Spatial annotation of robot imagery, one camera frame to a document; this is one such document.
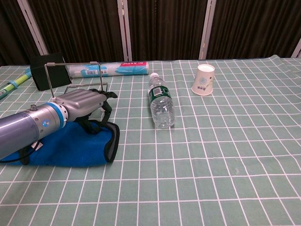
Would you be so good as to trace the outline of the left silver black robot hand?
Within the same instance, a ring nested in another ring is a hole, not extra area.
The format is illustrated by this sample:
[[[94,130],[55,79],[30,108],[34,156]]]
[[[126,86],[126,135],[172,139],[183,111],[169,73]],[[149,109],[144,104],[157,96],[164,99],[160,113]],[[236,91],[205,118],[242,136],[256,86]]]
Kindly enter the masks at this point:
[[[107,99],[117,97],[111,91],[76,89],[55,97],[54,102],[62,104],[66,108],[68,121],[78,123],[88,134],[98,134],[102,128],[113,130],[114,126],[108,122],[112,108]],[[104,109],[103,119],[101,121],[91,120],[89,116],[99,108]]]

